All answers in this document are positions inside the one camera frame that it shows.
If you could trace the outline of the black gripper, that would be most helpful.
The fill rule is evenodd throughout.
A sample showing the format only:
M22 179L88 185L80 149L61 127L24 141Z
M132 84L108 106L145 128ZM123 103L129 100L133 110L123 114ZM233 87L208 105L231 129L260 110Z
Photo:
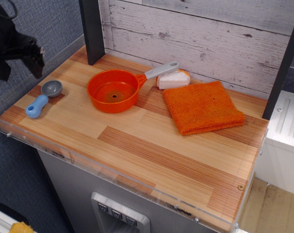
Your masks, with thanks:
M17 17L17 8L13 2L13 15L7 14L0 4L0 80L7 82L11 67L6 60L21 59L36 79L42 78L43 49L36 44L34 37L21 34L16 30L13 19Z

